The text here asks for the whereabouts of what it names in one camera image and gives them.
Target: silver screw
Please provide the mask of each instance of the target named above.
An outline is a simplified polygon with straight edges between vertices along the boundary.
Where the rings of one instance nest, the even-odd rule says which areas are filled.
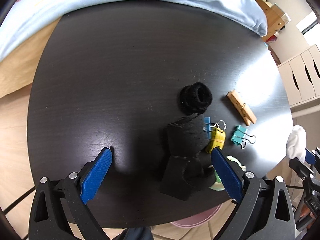
[[[41,178],[40,182],[41,182],[41,183],[46,183],[46,182],[47,182],[47,177]]]
[[[70,179],[75,179],[77,176],[78,176],[78,173],[76,173],[76,172],[72,172],[69,174]]]
[[[248,171],[245,173],[245,175],[247,176],[247,178],[252,179],[254,177],[254,174],[251,171]]]
[[[279,182],[283,182],[283,178],[281,176],[276,176],[276,180]]]

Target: window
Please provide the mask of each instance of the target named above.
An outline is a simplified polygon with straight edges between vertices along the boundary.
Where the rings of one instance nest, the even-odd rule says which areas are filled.
[[[299,22],[297,28],[310,46],[316,44],[320,48],[320,24],[314,12]]]

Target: wooden clothespin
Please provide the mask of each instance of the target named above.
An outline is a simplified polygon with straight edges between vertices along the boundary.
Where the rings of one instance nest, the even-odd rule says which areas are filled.
[[[244,123],[249,126],[251,122],[256,123],[257,118],[250,109],[248,105],[243,101],[241,96],[238,94],[237,91],[232,90],[227,94],[227,97],[230,99],[232,104],[235,106],[235,108],[238,110],[238,112],[241,114]]]

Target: pink bucket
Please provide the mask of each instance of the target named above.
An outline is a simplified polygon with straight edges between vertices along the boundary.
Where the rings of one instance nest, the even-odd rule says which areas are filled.
[[[210,220],[220,209],[221,204],[208,209],[207,211],[204,211],[200,214],[196,214],[192,217],[188,217],[188,218],[184,218],[175,222],[171,222],[171,224],[180,227],[180,228],[194,228],[197,227],[199,225],[204,224],[205,222],[207,222],[208,220]]]

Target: table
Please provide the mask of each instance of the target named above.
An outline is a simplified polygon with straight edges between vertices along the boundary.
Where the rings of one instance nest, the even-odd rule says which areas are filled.
[[[138,0],[83,8],[62,17],[36,71],[28,110],[28,150],[37,185],[80,171],[103,147],[114,162],[88,202],[102,227],[175,221],[228,200],[206,189],[181,201],[158,191],[167,154],[163,128],[184,116],[177,95],[201,81],[213,94],[205,112],[227,123],[224,151],[257,176],[285,157],[292,129],[276,65],[259,36],[220,15]],[[243,124],[225,95],[236,89],[257,116],[254,145],[229,141]],[[209,155],[202,156],[210,162]],[[67,218],[72,222],[70,211]]]

